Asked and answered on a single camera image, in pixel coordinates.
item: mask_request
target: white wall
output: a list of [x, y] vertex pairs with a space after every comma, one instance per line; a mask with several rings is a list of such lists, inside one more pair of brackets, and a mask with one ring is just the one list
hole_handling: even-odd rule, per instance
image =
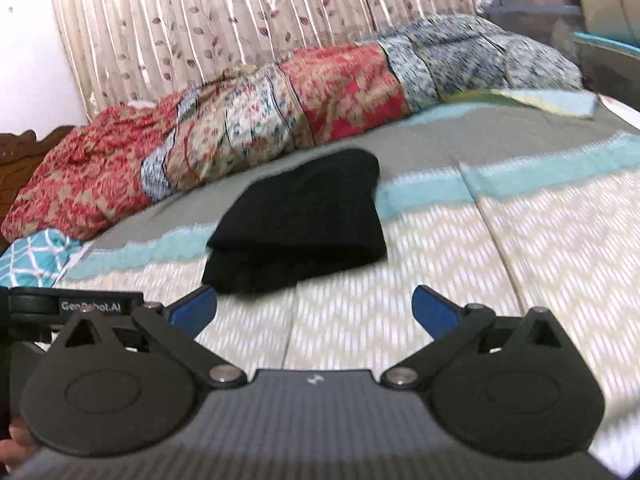
[[0, 132], [85, 123], [52, 1], [0, 0]]

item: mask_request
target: black cloth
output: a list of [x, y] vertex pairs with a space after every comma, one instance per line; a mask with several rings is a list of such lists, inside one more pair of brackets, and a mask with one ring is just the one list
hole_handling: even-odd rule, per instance
[[358, 149], [254, 182], [220, 221], [202, 283], [257, 294], [386, 255], [373, 200], [377, 158]]

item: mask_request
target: blanket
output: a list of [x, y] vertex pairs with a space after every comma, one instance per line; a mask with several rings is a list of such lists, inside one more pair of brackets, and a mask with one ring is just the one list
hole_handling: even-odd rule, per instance
[[475, 16], [433, 16], [359, 44], [242, 66], [157, 108], [105, 110], [51, 150], [2, 223], [87, 240], [171, 194], [355, 136], [465, 91], [580, 88], [554, 49]]

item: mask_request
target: wooden headboard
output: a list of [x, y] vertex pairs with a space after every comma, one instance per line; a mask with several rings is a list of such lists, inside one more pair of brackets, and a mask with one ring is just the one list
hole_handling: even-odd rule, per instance
[[[0, 223], [47, 152], [73, 129], [74, 126], [59, 126], [39, 142], [33, 130], [21, 135], [0, 134]], [[0, 234], [0, 254], [8, 246]]]

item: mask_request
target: logo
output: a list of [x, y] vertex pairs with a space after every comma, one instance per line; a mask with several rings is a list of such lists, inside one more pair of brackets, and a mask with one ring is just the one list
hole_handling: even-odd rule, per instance
[[315, 374], [313, 377], [306, 378], [306, 382], [309, 384], [312, 384], [313, 386], [316, 386], [318, 383], [321, 383], [322, 381], [324, 381], [324, 377], [318, 374]]
[[121, 312], [122, 306], [119, 303], [94, 303], [93, 301], [81, 301], [81, 303], [71, 303], [61, 301], [62, 310], [99, 310], [100, 312]]

